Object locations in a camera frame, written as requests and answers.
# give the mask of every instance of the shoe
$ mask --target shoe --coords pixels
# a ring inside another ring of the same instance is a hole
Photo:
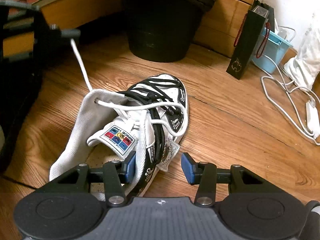
[[[127,160],[134,172],[124,185],[125,194],[141,196],[159,169],[168,170],[179,151],[178,143],[188,126],[186,89],[178,78],[160,74],[127,91],[93,90],[75,44],[72,47],[90,92],[81,104],[65,151],[50,169],[50,180],[81,163],[101,167],[108,161]],[[94,195],[101,199],[103,194],[97,192]]]

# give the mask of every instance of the blue gripper pad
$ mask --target blue gripper pad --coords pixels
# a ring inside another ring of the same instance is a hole
[[[186,177],[189,184],[195,182],[195,175],[193,173],[192,164],[189,162],[185,154],[181,155],[181,168],[183,170],[184,176]]]
[[[126,183],[131,184],[136,171],[136,155],[134,155],[128,163],[127,173],[125,174]]]

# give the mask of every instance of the red rope handle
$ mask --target red rope handle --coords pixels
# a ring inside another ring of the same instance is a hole
[[[245,19],[247,18],[247,14],[248,14],[248,13],[246,13],[246,14],[244,15],[244,17],[243,17],[242,23],[241,23],[241,25],[240,25],[240,29],[239,29],[238,34],[237,34],[237,37],[236,37],[236,39],[235,39],[235,42],[233,43],[233,46],[234,46],[234,47],[238,45],[239,37],[240,37],[240,35],[241,35],[241,33],[242,33],[243,25],[244,25]]]
[[[268,39],[269,39],[269,35],[270,35],[270,23],[267,22],[266,23],[266,34],[264,35],[263,41],[261,42],[259,49],[257,50],[256,58],[260,58],[262,56],[264,49],[266,48]]]

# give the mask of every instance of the round joint cover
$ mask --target round joint cover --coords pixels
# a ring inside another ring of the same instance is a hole
[[[102,214],[89,193],[32,193],[19,201],[14,220],[19,230],[35,239],[73,239],[93,228]]]
[[[219,213],[237,234],[257,240],[295,236],[304,226],[304,205],[287,193],[232,193]]]

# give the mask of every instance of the black trash can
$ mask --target black trash can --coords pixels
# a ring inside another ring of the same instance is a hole
[[[122,0],[122,3],[131,52],[156,62],[182,59],[204,14],[188,0]]]

